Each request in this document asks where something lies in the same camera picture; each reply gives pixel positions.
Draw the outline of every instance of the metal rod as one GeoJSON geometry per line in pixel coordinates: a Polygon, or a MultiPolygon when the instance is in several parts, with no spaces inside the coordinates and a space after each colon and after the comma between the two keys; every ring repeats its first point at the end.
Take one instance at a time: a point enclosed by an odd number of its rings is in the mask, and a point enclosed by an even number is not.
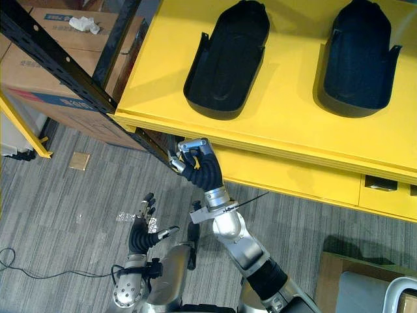
{"type": "Polygon", "coordinates": [[[117,103],[15,0],[2,0],[0,30],[88,105],[114,113],[117,103]]]}

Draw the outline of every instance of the cardboard box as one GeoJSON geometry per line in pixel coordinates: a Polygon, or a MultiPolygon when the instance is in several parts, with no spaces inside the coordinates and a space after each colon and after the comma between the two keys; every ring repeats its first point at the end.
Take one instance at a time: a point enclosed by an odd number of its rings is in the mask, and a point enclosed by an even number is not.
{"type": "Polygon", "coordinates": [[[5,35],[0,34],[0,60],[5,56],[10,43],[10,40],[5,35]]]}
{"type": "MultiPolygon", "coordinates": [[[[90,76],[93,75],[117,14],[34,8],[31,15],[90,76]],[[69,26],[71,17],[82,15],[93,17],[101,27],[97,35],[69,26]]],[[[143,18],[134,18],[106,86],[106,92],[116,101],[120,100],[146,30],[143,18]]],[[[19,47],[11,45],[8,49],[1,62],[1,74],[2,90],[6,94],[52,119],[110,144],[143,149],[19,47]]]]}
{"type": "Polygon", "coordinates": [[[338,254],[323,252],[315,291],[315,302],[323,313],[334,313],[336,311],[340,275],[347,271],[387,282],[401,276],[417,276],[415,271],[404,267],[376,265],[338,254]]]}
{"type": "Polygon", "coordinates": [[[416,313],[417,312],[417,295],[402,293],[399,298],[397,313],[416,313]]]}
{"type": "Polygon", "coordinates": [[[83,0],[18,0],[20,5],[30,5],[40,8],[67,8],[70,10],[81,10],[83,0]]]}

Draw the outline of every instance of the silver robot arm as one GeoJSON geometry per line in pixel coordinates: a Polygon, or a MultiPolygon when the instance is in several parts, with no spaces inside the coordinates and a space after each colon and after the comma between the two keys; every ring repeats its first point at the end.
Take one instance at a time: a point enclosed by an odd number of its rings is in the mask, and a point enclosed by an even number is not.
{"type": "Polygon", "coordinates": [[[157,233],[149,233],[148,226],[155,212],[154,195],[147,194],[141,202],[139,213],[135,215],[129,235],[129,254],[124,267],[117,271],[113,288],[113,301],[107,312],[129,312],[131,308],[146,305],[149,296],[149,279],[162,275],[163,266],[159,259],[148,262],[149,248],[177,232],[172,226],[157,233]]]}
{"type": "Polygon", "coordinates": [[[193,223],[214,219],[213,232],[227,249],[233,263],[273,313],[321,311],[270,257],[266,248],[246,229],[224,187],[217,158],[206,138],[180,142],[178,153],[169,154],[172,168],[205,191],[207,205],[191,212],[193,223]]]}

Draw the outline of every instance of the yellow shelf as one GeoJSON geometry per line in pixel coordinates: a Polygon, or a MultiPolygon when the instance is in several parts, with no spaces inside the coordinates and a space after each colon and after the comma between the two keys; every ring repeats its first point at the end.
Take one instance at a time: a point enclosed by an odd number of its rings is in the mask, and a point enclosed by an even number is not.
{"type": "Polygon", "coordinates": [[[189,107],[182,88],[201,32],[235,0],[164,0],[152,21],[114,116],[144,127],[240,150],[417,185],[417,6],[376,1],[403,45],[391,101],[349,119],[317,103],[315,80],[337,13],[349,1],[265,0],[270,32],[265,57],[242,113],[217,121],[189,107]]]}
{"type": "Polygon", "coordinates": [[[226,181],[264,188],[360,211],[417,222],[410,185],[387,192],[365,187],[364,175],[214,146],[226,181]]]}

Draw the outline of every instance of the black cable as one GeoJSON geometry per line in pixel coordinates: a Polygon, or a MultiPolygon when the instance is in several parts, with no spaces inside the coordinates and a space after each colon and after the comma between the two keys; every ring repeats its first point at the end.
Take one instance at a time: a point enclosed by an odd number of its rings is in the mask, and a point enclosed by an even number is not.
{"type": "Polygon", "coordinates": [[[15,270],[21,271],[23,274],[25,274],[28,277],[33,278],[33,279],[50,279],[50,278],[58,277],[58,276],[61,276],[61,275],[64,275],[64,274],[72,273],[72,274],[77,274],[77,275],[84,276],[84,277],[89,277],[89,278],[104,278],[104,277],[111,276],[113,278],[113,282],[116,284],[115,279],[114,279],[113,268],[118,267],[120,269],[123,269],[123,267],[121,267],[120,265],[114,264],[111,267],[111,273],[110,274],[105,274],[105,275],[99,275],[99,274],[94,274],[94,273],[90,273],[90,272],[86,272],[86,271],[80,271],[78,269],[64,271],[64,272],[57,273],[57,274],[51,275],[51,276],[40,276],[40,275],[35,275],[35,274],[32,275],[32,274],[29,273],[28,270],[22,269],[20,267],[12,266],[12,264],[14,263],[14,261],[16,259],[16,251],[13,248],[4,248],[4,249],[0,250],[0,255],[4,251],[11,251],[13,253],[13,258],[12,258],[12,261],[9,264],[6,264],[0,258],[0,264],[3,266],[3,268],[0,269],[0,272],[4,271],[5,269],[15,269],[15,270]]]}
{"type": "Polygon", "coordinates": [[[255,201],[256,199],[259,199],[260,197],[263,197],[265,194],[269,194],[269,191],[264,192],[263,194],[260,194],[259,196],[256,196],[256,197],[254,197],[254,198],[253,198],[253,199],[251,199],[251,200],[245,201],[244,203],[241,203],[241,204],[239,204],[239,205],[237,205],[237,206],[235,206],[235,207],[230,207],[230,208],[226,209],[226,212],[231,211],[231,210],[234,210],[234,209],[237,209],[238,207],[242,207],[242,206],[243,206],[243,205],[245,205],[245,204],[248,204],[248,203],[250,203],[250,202],[252,202],[252,201],[255,201]]]}
{"type": "Polygon", "coordinates": [[[148,277],[147,282],[148,282],[148,289],[149,289],[149,293],[151,293],[151,291],[152,291],[152,286],[151,286],[151,278],[150,278],[150,277],[148,277]]]}
{"type": "Polygon", "coordinates": [[[113,279],[113,283],[114,283],[114,285],[116,286],[115,272],[113,271],[113,269],[114,269],[115,267],[118,267],[119,269],[124,269],[124,267],[123,267],[123,266],[120,266],[120,265],[117,265],[117,264],[113,264],[113,265],[111,266],[111,279],[113,279]]]}

